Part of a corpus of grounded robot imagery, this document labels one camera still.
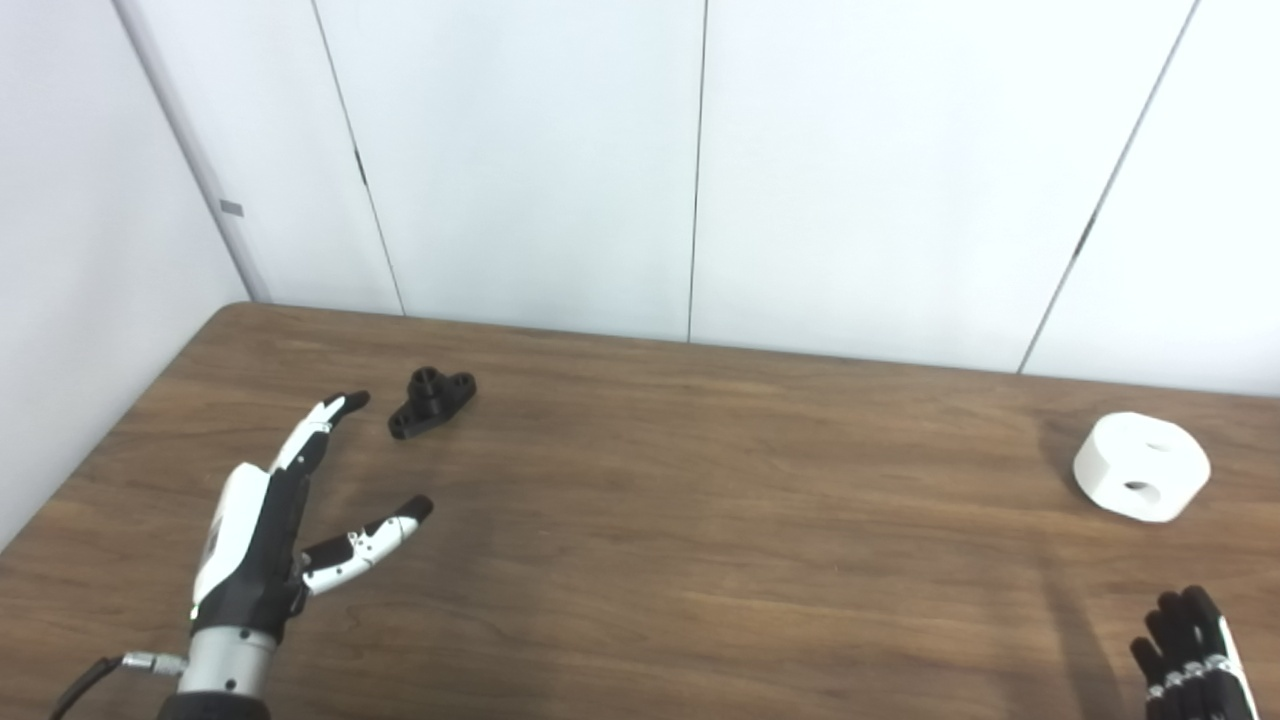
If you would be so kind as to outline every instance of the metal cylinder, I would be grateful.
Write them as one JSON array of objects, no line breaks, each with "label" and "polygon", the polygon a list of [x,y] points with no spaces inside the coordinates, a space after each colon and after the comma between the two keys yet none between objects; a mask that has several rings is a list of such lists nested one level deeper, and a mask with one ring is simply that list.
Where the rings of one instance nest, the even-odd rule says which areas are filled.
[{"label": "metal cylinder", "polygon": [[262,697],[275,638],[246,628],[205,628],[191,638],[187,670],[178,693],[223,692]]}]

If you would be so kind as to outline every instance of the robotic finger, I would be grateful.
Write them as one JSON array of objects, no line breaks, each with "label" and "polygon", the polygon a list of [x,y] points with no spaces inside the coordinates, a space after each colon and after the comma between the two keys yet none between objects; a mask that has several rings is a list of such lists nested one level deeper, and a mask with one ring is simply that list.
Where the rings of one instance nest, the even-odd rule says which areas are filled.
[{"label": "robotic finger", "polygon": [[433,507],[426,496],[419,495],[390,515],[365,524],[358,532],[303,550],[302,583],[315,596],[358,578],[413,534]]},{"label": "robotic finger", "polygon": [[[280,446],[280,452],[271,462],[270,473],[284,470],[294,462],[301,462],[307,471],[315,470],[324,457],[328,447],[328,436],[343,418],[369,405],[369,393],[365,391],[332,395],[311,409],[306,418],[298,421]],[[311,457],[303,455],[303,448],[316,441],[323,441],[319,452],[312,452]]]}]

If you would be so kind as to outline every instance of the white wall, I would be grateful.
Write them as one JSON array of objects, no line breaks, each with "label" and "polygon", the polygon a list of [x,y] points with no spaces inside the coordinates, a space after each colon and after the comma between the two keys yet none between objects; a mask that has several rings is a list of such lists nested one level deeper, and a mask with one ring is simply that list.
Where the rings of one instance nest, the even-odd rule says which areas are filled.
[{"label": "white wall", "polygon": [[109,3],[0,3],[0,547],[243,300]]},{"label": "white wall", "polygon": [[116,0],[255,299],[401,313],[306,0]]},{"label": "white wall", "polygon": [[1189,0],[712,0],[692,340],[1018,369]]},{"label": "white wall", "polygon": [[410,314],[685,340],[703,0],[317,8]]},{"label": "white wall", "polygon": [[1028,373],[1280,396],[1277,38],[1201,3]]}]

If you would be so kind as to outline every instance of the wooden table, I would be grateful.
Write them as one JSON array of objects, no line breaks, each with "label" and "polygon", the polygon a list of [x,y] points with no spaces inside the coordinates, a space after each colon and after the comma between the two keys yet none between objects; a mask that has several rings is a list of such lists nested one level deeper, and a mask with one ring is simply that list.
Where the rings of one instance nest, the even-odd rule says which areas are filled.
[{"label": "wooden table", "polygon": [[[479,396],[393,441],[425,364]],[[0,715],[42,717],[101,655],[183,651],[228,471],[361,388],[302,541],[416,492],[436,512],[289,625],[280,720],[1137,720],[1128,642],[1192,582],[1280,712],[1280,402],[236,305],[0,555]],[[1074,489],[1115,410],[1212,457],[1175,523]],[[150,720],[172,687],[118,673],[73,717]]]}]

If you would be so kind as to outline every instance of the mounting hole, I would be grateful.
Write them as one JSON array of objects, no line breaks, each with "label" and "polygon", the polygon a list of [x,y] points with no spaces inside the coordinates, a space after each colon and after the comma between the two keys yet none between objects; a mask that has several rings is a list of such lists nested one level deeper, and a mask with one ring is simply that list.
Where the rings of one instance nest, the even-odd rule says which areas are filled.
[{"label": "mounting hole", "polygon": [[1140,497],[1143,501],[1151,505],[1160,502],[1160,491],[1156,488],[1156,486],[1151,483],[1144,483],[1142,480],[1129,480],[1128,483],[1124,484],[1124,487],[1138,493],[1138,497]]}]

